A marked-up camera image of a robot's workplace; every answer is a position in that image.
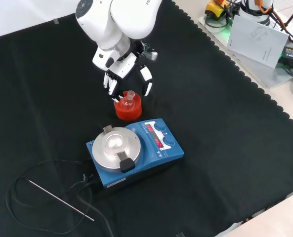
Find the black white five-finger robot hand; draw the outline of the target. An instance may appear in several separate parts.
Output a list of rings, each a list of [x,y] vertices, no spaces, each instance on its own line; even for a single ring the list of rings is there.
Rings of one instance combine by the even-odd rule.
[[[153,77],[147,67],[147,61],[156,61],[157,57],[158,53],[150,45],[135,40],[123,57],[120,57],[115,49],[105,51],[97,48],[92,62],[105,72],[103,87],[107,90],[109,97],[118,103],[124,97],[124,93],[120,89],[121,82],[135,69],[138,69],[142,76],[143,96],[149,95]]]

